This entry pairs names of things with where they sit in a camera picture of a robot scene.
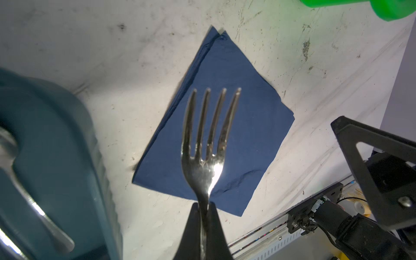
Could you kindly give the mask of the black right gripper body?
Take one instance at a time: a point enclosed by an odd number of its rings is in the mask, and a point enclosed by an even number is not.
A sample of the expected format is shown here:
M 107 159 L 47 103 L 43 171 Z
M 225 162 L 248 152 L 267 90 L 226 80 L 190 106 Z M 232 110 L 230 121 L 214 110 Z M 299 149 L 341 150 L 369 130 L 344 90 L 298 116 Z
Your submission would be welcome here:
M 415 142 L 344 116 L 331 128 L 379 225 L 386 230 L 414 226 Z

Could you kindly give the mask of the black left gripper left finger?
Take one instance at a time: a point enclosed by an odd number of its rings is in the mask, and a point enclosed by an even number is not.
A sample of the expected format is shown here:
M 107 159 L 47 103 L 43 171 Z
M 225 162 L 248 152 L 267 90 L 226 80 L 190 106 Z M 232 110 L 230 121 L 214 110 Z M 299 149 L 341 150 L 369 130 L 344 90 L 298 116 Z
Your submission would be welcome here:
M 193 203 L 182 239 L 173 258 L 174 260 L 200 260 L 200 232 L 201 217 L 199 213 L 199 205 L 198 203 Z

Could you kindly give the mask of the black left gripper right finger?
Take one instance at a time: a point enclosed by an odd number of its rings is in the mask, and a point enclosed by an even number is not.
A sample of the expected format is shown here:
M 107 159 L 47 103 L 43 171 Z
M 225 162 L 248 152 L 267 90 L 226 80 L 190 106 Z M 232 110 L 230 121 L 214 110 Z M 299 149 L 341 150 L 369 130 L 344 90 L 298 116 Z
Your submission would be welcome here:
M 234 260 L 226 242 L 221 221 L 214 202 L 207 213 L 206 258 L 207 260 Z

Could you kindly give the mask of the silver metal fork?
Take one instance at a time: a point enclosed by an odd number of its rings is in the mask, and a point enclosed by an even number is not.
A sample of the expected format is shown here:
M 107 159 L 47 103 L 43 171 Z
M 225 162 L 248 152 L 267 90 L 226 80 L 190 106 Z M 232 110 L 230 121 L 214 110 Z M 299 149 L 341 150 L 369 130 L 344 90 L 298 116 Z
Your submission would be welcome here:
M 212 118 L 212 123 L 208 134 L 208 142 L 206 144 L 203 143 L 203 134 L 206 116 L 208 114 L 208 103 L 211 89 L 206 89 L 204 93 L 196 134 L 194 156 L 191 155 L 191 141 L 193 119 L 196 108 L 197 91 L 195 89 L 191 92 L 187 102 L 183 124 L 181 165 L 185 180 L 197 197 L 201 222 L 204 225 L 207 225 L 208 223 L 207 213 L 212 190 L 218 183 L 219 178 L 223 172 L 228 137 L 231 131 L 232 122 L 236 114 L 241 91 L 242 89 L 238 88 L 232 98 L 230 107 L 223 122 L 223 126 L 219 133 L 217 152 L 214 152 L 213 149 L 217 125 L 226 95 L 226 89 L 223 89 L 219 95 L 219 100 Z

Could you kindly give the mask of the teal plastic utensil tray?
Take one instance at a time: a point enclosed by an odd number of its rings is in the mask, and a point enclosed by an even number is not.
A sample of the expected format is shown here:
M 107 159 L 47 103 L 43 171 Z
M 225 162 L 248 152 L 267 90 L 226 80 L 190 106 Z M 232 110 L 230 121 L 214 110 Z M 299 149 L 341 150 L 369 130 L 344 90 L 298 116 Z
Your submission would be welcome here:
M 122 234 L 92 118 L 59 85 L 1 69 L 1 128 L 19 154 L 19 181 L 75 242 L 55 251 L 41 221 L 1 169 L 1 257 L 30 260 L 120 260 Z

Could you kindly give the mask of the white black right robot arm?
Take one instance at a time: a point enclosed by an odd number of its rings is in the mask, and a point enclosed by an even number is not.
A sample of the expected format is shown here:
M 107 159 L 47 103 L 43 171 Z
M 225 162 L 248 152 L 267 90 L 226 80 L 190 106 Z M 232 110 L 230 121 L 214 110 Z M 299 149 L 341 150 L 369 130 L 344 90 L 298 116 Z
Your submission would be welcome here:
M 341 116 L 331 124 L 373 218 L 320 201 L 313 221 L 351 260 L 416 257 L 416 144 Z

